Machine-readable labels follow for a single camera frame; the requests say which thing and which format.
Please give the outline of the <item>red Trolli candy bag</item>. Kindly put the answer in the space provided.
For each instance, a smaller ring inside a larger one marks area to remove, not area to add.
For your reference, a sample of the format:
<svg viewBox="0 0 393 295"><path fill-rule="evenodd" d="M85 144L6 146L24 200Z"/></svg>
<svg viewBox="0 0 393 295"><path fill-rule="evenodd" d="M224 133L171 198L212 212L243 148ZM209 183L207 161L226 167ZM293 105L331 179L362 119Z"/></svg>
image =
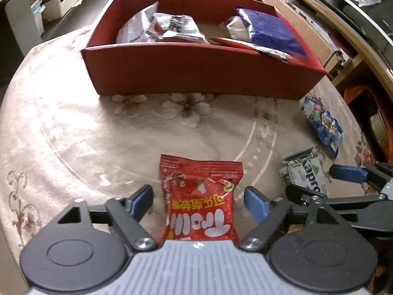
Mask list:
<svg viewBox="0 0 393 295"><path fill-rule="evenodd" d="M232 240L234 191L243 177L241 162L196 161L161 155L160 179L167 212L165 240Z"/></svg>

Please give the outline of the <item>red white snack packet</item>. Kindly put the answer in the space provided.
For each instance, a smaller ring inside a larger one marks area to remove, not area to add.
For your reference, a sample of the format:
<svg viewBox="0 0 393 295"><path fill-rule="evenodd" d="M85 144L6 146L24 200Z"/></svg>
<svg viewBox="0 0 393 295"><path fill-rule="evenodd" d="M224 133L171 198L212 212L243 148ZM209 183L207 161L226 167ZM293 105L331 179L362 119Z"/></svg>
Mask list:
<svg viewBox="0 0 393 295"><path fill-rule="evenodd" d="M285 63L288 63L290 60L294 60L294 57L286 52L279 51L277 49L272 49L269 47L255 45L253 43L249 43L246 41L240 41L236 39L229 39L223 37L213 37L211 38L211 41L227 47L234 47L237 49L244 49L248 51L256 51L260 54L265 54L274 57L276 59L280 59Z"/></svg>

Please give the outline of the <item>dark blue snack bag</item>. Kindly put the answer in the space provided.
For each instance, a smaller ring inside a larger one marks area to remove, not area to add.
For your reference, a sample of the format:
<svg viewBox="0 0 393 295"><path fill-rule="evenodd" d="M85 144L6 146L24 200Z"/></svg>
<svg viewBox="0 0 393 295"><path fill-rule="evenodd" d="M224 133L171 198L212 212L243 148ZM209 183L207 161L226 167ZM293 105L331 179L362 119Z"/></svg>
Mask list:
<svg viewBox="0 0 393 295"><path fill-rule="evenodd" d="M237 13L255 45L307 57L294 34L279 17L241 7L237 7Z"/></svg>

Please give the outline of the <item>clear round cake packet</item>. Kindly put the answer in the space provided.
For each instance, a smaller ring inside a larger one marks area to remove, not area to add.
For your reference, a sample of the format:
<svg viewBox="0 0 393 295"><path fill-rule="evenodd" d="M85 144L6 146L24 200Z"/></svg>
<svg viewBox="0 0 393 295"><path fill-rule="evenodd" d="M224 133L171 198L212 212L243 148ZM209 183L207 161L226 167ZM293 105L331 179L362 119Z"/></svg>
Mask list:
<svg viewBox="0 0 393 295"><path fill-rule="evenodd" d="M226 28L232 39L251 42L249 32L239 16L231 17L228 20Z"/></svg>

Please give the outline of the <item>silver white snack pouch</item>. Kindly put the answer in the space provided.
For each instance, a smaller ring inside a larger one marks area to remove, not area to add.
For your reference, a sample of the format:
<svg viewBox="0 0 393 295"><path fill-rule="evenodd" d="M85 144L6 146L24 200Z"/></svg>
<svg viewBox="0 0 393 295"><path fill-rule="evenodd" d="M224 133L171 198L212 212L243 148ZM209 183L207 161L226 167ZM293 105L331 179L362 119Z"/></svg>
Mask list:
<svg viewBox="0 0 393 295"><path fill-rule="evenodd" d="M157 9L158 2L155 2L133 15L119 30L116 43L148 42L150 37L147 30L151 26Z"/></svg>

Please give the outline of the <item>silver duck snack packet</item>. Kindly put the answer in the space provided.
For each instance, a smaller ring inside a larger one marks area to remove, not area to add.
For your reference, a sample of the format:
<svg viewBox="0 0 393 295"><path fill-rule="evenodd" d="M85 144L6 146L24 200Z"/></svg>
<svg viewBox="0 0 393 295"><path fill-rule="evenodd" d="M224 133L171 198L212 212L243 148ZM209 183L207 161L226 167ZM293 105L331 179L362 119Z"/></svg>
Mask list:
<svg viewBox="0 0 393 295"><path fill-rule="evenodd" d="M192 17L156 12L146 30L154 41L179 41L187 43L208 43Z"/></svg>

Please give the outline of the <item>green Kaprons wafer packet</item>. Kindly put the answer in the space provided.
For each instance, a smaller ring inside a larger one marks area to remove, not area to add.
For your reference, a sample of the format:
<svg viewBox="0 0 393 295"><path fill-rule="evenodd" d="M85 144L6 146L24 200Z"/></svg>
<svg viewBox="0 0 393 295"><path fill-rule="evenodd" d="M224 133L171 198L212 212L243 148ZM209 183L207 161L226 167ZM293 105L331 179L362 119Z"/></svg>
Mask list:
<svg viewBox="0 0 393 295"><path fill-rule="evenodd" d="M281 156L279 174L285 185L295 184L328 196L325 171L314 147Z"/></svg>

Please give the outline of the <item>blue cookie snack bag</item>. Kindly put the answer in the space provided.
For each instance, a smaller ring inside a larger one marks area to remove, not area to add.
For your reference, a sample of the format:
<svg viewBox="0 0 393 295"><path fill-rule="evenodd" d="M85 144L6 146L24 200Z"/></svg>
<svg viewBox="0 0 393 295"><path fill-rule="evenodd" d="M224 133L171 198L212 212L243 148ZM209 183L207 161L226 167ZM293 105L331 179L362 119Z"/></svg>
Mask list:
<svg viewBox="0 0 393 295"><path fill-rule="evenodd" d="M342 128L338 121L331 116L323 104L312 98L306 97L301 107L309 124L316 131L321 143L325 145L331 155L336 158L338 156L340 145L343 141Z"/></svg>

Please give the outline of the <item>floral beige tablecloth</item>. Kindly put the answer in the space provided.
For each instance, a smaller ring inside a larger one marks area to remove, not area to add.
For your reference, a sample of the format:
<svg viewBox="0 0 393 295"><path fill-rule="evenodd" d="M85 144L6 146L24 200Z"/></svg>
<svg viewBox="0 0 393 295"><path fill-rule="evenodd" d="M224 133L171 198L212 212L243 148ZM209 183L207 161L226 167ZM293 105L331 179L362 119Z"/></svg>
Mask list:
<svg viewBox="0 0 393 295"><path fill-rule="evenodd" d="M1 220L14 256L55 215L78 198L93 205L154 190L143 226L159 236L165 207L158 164L162 154L240 161L235 225L255 222L243 203L253 185L284 194L285 154L314 147L324 169L333 160L300 110L299 101L242 95L202 95L197 114L170 94L101 97L81 56L87 33L75 31L35 47L1 105Z"/></svg>

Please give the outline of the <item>black television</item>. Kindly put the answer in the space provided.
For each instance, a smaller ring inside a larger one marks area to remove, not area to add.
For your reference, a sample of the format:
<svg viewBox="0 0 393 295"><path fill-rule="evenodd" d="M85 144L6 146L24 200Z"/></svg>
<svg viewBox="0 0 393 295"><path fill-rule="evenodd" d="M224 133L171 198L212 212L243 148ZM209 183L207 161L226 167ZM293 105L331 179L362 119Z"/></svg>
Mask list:
<svg viewBox="0 0 393 295"><path fill-rule="evenodd" d="M321 0L348 18L385 57L392 56L392 0L359 7L355 0Z"/></svg>

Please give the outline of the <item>red cardboard box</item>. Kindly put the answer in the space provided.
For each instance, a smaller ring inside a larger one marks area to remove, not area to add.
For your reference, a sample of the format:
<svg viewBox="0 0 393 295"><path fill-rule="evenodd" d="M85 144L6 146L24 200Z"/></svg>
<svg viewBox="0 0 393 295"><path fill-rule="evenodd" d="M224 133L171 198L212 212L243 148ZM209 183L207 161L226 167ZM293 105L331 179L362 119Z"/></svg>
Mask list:
<svg viewBox="0 0 393 295"><path fill-rule="evenodd" d="M218 25L237 7L279 19L274 6L255 0L110 0L98 18L81 54L96 92L222 93L299 100L325 76L325 69L292 24L304 56L282 61L252 49L210 43L116 43L120 28L144 7L189 15L198 23Z"/></svg>

